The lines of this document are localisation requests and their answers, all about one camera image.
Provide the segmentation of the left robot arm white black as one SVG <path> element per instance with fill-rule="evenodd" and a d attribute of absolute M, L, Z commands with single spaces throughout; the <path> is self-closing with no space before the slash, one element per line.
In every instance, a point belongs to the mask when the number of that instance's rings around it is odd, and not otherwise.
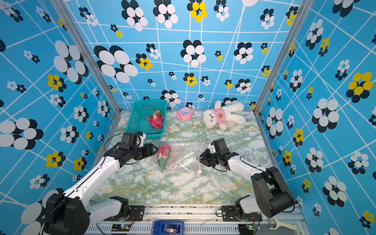
<path fill-rule="evenodd" d="M 151 157 L 158 152 L 154 144 L 146 144 L 143 132 L 123 133 L 122 139 L 105 152 L 99 163 L 78 183 L 62 194 L 53 194 L 46 202 L 42 234 L 83 235 L 91 226 L 108 218 L 126 220 L 130 215 L 129 201 L 113 196 L 89 206 L 95 192 L 105 181 L 130 161 Z"/>

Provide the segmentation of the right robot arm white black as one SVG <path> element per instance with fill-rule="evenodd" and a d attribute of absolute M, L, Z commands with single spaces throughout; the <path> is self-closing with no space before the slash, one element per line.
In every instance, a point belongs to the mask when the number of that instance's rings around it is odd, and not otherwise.
<path fill-rule="evenodd" d="M 255 206 L 268 218 L 295 210 L 295 200 L 280 171 L 271 166 L 265 168 L 246 160 L 236 152 L 231 152 L 224 139 L 214 140 L 209 148 L 199 157 L 201 164 L 216 169 L 217 165 L 224 171 L 233 171 L 252 183 L 254 196 L 245 196 L 235 202 L 236 217 L 246 221 L 255 215 Z"/>

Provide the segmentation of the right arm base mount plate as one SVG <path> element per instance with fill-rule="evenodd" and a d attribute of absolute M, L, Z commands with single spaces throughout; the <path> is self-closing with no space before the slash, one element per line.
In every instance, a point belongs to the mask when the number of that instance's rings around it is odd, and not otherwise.
<path fill-rule="evenodd" d="M 221 217 L 224 222 L 261 222 L 262 216 L 259 212 L 244 212 L 240 206 L 222 206 Z"/>

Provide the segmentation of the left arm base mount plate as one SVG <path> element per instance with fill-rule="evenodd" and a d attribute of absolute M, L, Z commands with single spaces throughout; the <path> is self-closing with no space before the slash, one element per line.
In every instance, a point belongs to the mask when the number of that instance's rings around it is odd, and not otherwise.
<path fill-rule="evenodd" d="M 145 206 L 128 206 L 127 209 L 120 211 L 116 216 L 109 217 L 105 221 L 142 221 L 145 213 Z"/>

